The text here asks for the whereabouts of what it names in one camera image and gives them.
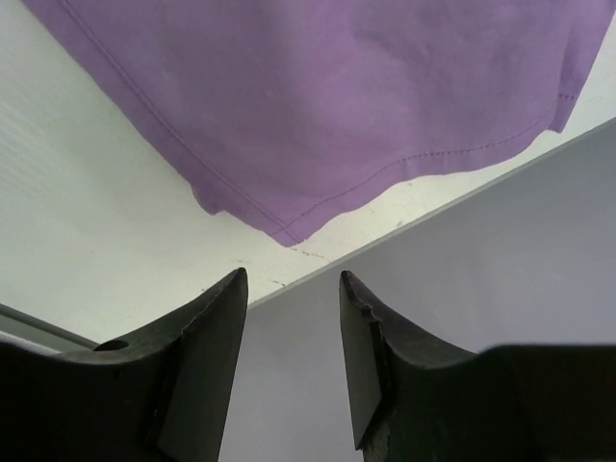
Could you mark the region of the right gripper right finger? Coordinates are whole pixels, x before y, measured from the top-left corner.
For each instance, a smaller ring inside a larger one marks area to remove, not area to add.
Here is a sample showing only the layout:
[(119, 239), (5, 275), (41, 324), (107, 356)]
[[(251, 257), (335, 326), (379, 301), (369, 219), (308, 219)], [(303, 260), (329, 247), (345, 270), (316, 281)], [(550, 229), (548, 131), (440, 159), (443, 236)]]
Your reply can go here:
[(615, 348), (473, 353), (424, 330), (350, 271), (340, 324), (355, 447), (367, 461), (611, 461)]

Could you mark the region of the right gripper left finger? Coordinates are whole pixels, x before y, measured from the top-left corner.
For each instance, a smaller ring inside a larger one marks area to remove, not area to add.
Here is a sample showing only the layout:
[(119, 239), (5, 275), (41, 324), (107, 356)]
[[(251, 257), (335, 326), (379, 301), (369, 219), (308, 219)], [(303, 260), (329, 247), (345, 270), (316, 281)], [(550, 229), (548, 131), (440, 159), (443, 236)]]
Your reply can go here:
[(5, 461), (215, 461), (247, 312), (244, 269), (92, 349), (1, 345)]

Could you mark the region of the purple trousers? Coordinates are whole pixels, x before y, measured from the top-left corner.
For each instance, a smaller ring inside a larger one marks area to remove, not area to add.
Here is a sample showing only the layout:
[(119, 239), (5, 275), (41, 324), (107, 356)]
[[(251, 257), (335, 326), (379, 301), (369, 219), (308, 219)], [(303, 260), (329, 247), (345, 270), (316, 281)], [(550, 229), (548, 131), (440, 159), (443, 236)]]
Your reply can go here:
[(299, 244), (395, 184), (567, 124), (611, 1), (31, 1), (138, 132), (225, 212)]

